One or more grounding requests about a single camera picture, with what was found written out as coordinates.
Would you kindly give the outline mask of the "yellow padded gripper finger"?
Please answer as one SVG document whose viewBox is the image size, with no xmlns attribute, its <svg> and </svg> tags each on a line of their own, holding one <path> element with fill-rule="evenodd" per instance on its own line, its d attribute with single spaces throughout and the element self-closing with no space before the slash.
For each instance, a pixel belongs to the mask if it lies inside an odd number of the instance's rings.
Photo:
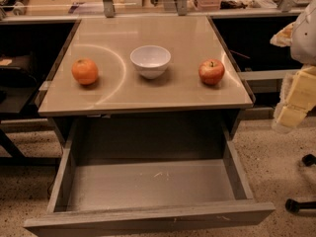
<svg viewBox="0 0 316 237">
<path fill-rule="evenodd" d="M 303 66 L 295 73 L 287 73 L 282 80 L 272 128 L 280 133 L 289 133 L 315 107 L 316 67 Z"/>
</svg>

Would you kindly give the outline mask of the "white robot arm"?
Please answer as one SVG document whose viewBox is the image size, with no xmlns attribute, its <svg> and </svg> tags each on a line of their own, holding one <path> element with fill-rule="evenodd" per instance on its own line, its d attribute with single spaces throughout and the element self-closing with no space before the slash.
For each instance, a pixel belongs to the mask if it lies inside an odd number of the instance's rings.
<svg viewBox="0 0 316 237">
<path fill-rule="evenodd" d="M 274 111 L 272 128 L 289 133 L 316 107 L 316 0 L 312 0 L 295 22 L 273 35 L 270 43 L 289 46 L 291 57 L 302 64 L 297 72 L 284 76 Z"/>
</svg>

